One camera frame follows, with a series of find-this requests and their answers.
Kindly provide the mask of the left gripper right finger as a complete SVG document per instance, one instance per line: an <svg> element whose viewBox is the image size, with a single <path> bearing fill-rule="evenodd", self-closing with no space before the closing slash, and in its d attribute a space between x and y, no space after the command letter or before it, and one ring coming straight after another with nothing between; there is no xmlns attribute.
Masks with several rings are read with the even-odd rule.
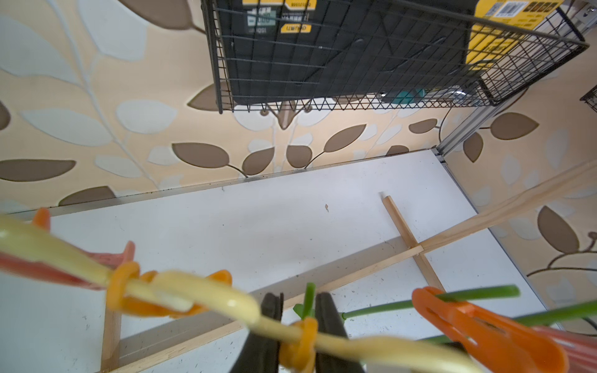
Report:
<svg viewBox="0 0 597 373"><path fill-rule="evenodd" d="M331 337L333 342L339 340L345 342L348 339L348 334L345 331L344 323L337 311L332 295L328 292L322 292L316 296L315 300L318 332L325 337ZM337 357L330 354L328 350L318 350L315 370L322 373L363 373L365 371L359 362L348 360L346 357Z"/></svg>

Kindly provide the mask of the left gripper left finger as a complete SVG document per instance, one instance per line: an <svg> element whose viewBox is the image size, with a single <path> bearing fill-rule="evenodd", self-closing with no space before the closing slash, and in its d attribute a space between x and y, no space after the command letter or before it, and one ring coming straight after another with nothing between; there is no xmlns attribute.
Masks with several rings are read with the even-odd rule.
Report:
<svg viewBox="0 0 597 373"><path fill-rule="evenodd" d="M281 321L284 295L267 293L261 303L261 315ZM250 332L230 373L277 373L280 342Z"/></svg>

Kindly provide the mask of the blue tulip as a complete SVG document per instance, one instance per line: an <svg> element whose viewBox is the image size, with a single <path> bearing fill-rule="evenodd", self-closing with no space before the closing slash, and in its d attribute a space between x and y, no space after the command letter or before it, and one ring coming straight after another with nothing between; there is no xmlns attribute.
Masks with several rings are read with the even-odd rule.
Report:
<svg viewBox="0 0 597 373"><path fill-rule="evenodd" d="M301 319L304 320L308 317L315 317L315 300L316 300L316 285L309 282L306 285L306 291L303 298L303 303L294 305L293 311Z"/></svg>

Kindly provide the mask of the yellow clip hanger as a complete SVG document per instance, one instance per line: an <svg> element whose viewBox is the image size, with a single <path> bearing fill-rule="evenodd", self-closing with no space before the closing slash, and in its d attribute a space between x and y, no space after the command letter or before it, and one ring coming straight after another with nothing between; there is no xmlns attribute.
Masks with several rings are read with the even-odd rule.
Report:
<svg viewBox="0 0 597 373"><path fill-rule="evenodd" d="M1 252L29 262L40 262L74 277L107 287L113 274L72 245L41 228L1 217ZM151 287L163 303L177 311L187 311L194 303L239 321L250 331L286 343L297 343L301 331L261 315L251 296L208 278L178 270L158 274ZM462 352L424 342L397 337L365 337L333 342L317 334L315 349L328 350L337 357L359 363L411 368L424 372L479 372L480 367Z"/></svg>

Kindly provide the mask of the white tulip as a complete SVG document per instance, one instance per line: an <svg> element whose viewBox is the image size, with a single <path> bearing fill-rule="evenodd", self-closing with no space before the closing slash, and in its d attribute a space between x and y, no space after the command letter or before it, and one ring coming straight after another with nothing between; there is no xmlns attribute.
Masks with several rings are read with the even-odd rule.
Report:
<svg viewBox="0 0 597 373"><path fill-rule="evenodd" d="M518 316L515 317L513 321L524 326L550 326L555 323L584 319L592 316L596 316L596 300L559 309Z"/></svg>
<svg viewBox="0 0 597 373"><path fill-rule="evenodd" d="M511 284L488 288L467 289L458 292L442 293L440 295L437 295L437 297L445 302L465 302L495 298L514 298L518 297L520 294L521 292L519 288L514 284ZM364 315L376 314L381 312L400 311L403 309L412 309L413 307L413 302L411 300L404 300L400 302L392 302L377 306L370 306L364 309L357 309L350 312L341 312L340 317L343 321L346 321Z"/></svg>

